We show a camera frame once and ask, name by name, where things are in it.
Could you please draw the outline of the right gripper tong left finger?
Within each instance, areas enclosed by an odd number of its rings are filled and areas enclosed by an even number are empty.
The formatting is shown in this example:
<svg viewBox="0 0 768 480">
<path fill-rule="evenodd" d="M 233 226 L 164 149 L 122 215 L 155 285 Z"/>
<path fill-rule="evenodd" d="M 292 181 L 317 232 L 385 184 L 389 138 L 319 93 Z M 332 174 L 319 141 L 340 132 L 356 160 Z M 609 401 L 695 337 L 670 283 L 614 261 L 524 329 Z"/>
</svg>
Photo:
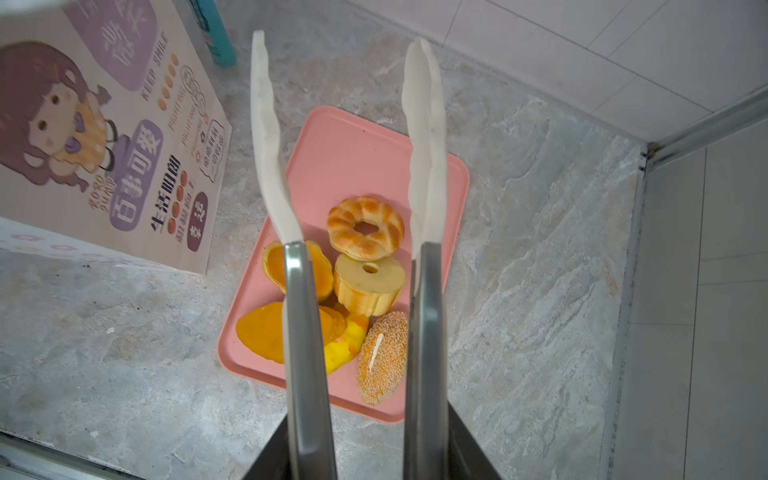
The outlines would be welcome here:
<svg viewBox="0 0 768 480">
<path fill-rule="evenodd" d="M 262 30 L 252 34 L 250 123 L 260 191 L 284 254 L 282 330 L 291 474 L 294 479 L 335 479 L 320 309 L 311 256 L 282 165 L 280 124 Z"/>
</svg>

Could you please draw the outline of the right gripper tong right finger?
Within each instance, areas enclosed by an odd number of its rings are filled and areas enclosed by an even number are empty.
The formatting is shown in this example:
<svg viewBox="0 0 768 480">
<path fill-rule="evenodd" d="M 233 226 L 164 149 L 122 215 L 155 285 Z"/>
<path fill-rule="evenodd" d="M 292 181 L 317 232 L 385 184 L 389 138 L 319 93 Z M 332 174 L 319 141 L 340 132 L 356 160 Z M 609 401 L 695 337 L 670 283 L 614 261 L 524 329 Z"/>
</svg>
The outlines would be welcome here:
<svg viewBox="0 0 768 480">
<path fill-rule="evenodd" d="M 403 475 L 448 476 L 447 335 L 442 243 L 447 218 L 446 113 L 438 61 L 419 38 L 407 50 L 401 103 L 412 144 L 412 238 Z"/>
</svg>

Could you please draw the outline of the white printed paper bag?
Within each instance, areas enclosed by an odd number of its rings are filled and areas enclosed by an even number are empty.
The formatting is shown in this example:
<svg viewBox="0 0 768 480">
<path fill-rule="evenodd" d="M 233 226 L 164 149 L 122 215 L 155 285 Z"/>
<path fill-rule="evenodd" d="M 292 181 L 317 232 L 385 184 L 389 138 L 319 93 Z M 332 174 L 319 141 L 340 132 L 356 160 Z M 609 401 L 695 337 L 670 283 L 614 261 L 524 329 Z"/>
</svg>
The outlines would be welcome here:
<svg viewBox="0 0 768 480">
<path fill-rule="evenodd" d="M 206 271 L 232 128 L 170 1 L 1 5 L 1 246 Z"/>
</svg>

